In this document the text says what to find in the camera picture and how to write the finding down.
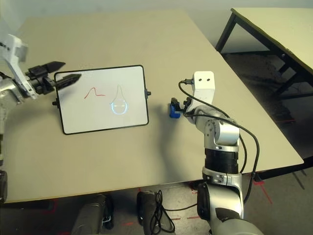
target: white wall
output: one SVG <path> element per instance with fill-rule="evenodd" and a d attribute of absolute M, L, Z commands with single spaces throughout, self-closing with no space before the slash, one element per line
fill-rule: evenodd
<path fill-rule="evenodd" d="M 313 7 L 313 0 L 5 0 L 10 1 L 16 30 L 27 17 L 74 13 L 183 8 L 212 45 L 218 41 L 232 7 Z M 239 26 L 224 51 L 265 49 Z"/>

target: white whiteboard surface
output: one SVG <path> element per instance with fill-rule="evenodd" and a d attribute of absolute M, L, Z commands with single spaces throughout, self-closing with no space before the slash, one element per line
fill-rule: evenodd
<path fill-rule="evenodd" d="M 58 72 L 54 78 L 69 74 L 81 77 L 57 91 L 65 134 L 148 124 L 142 66 Z"/>

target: red marker drawing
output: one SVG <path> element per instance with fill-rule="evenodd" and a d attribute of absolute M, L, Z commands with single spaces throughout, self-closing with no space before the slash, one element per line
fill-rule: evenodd
<path fill-rule="evenodd" d="M 88 95 L 89 95 L 89 93 L 91 92 L 91 90 L 94 91 L 95 96 L 105 96 L 105 94 L 97 94 L 96 88 L 95 88 L 95 87 L 92 87 L 92 88 L 88 91 L 88 93 L 87 93 L 87 95 L 84 97 L 84 99 L 86 99 L 86 98 L 88 97 Z"/>

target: table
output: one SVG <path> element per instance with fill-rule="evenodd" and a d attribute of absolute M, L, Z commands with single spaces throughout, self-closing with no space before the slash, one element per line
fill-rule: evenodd
<path fill-rule="evenodd" d="M 214 104 L 259 139 L 257 170 L 302 163 L 261 105 L 181 10 L 29 18 L 18 36 L 28 44 L 23 69 L 63 61 L 63 71 L 142 64 L 149 124 L 66 136 L 56 94 L 28 100 L 10 114 L 4 137 L 7 202 L 64 197 L 201 179 L 203 134 L 185 118 L 168 117 L 178 82 L 213 71 Z M 252 170 L 255 144 L 245 172 Z M 240 167 L 243 164 L 240 149 Z"/>
<path fill-rule="evenodd" d="M 232 8 L 231 11 L 215 47 L 218 52 L 238 24 L 285 62 L 279 70 L 281 74 L 288 68 L 296 72 L 273 96 L 280 96 L 296 82 L 313 86 L 313 8 Z M 312 95 L 281 95 L 280 99 Z"/>

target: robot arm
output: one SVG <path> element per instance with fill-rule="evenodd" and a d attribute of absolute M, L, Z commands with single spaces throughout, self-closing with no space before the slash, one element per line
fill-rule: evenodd
<path fill-rule="evenodd" d="M 261 235 L 262 232 L 253 224 L 243 220 L 242 176 L 238 172 L 237 163 L 240 130 L 218 120 L 223 118 L 234 122 L 225 112 L 197 101 L 211 105 L 215 91 L 213 72 L 195 72 L 191 80 L 181 83 L 192 85 L 195 99 L 188 98 L 184 102 L 185 107 L 181 109 L 178 108 L 178 101 L 172 98 L 170 116 L 176 115 L 177 118 L 178 114 L 184 113 L 204 134 L 204 183 L 198 187 L 198 215 L 208 221 L 213 234 Z"/>
<path fill-rule="evenodd" d="M 14 77 L 11 78 L 0 72 L 0 166 L 3 164 L 3 135 L 5 121 L 9 112 L 17 105 L 23 104 L 30 97 L 37 99 L 40 94 L 54 91 L 54 87 L 62 89 L 78 81 L 80 74 L 70 74 L 55 82 L 48 74 L 59 70 L 65 63 L 50 62 L 28 69 L 24 74 L 19 62 L 25 61 L 27 46 L 13 36 L 7 35 L 5 41 L 0 43 L 3 48 L 3 58 L 7 62 Z M 0 203 L 6 200 L 6 172 L 0 170 Z"/>

